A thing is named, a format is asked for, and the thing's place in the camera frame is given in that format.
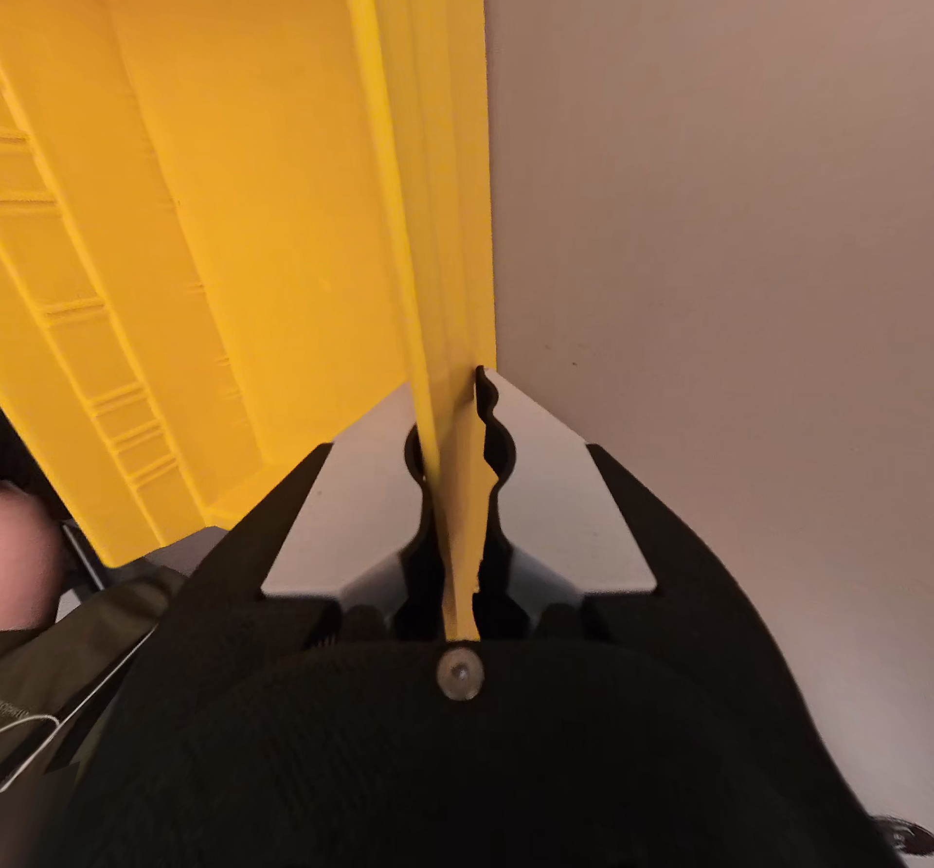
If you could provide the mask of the person's left forearm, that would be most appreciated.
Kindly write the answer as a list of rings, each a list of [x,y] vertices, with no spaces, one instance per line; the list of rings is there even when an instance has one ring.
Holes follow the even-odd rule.
[[[39,629],[57,616],[64,580],[59,525],[39,499],[1,483],[1,630]]]

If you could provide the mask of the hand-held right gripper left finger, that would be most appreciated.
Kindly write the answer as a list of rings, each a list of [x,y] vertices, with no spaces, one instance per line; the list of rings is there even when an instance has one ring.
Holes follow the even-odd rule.
[[[405,382],[333,439],[262,593],[373,609],[396,638],[434,641],[445,580]]]

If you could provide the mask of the yellow plastic bin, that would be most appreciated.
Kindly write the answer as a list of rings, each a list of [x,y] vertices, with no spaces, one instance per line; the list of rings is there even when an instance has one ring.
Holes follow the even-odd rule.
[[[407,381],[452,579],[496,365],[484,0],[2,0],[2,410],[104,565]]]

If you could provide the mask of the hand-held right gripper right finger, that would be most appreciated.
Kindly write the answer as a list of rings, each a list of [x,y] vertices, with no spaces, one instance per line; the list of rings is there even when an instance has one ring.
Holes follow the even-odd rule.
[[[656,576],[589,444],[484,365],[475,406],[495,475],[475,592],[481,639],[528,637],[554,605],[652,594]]]

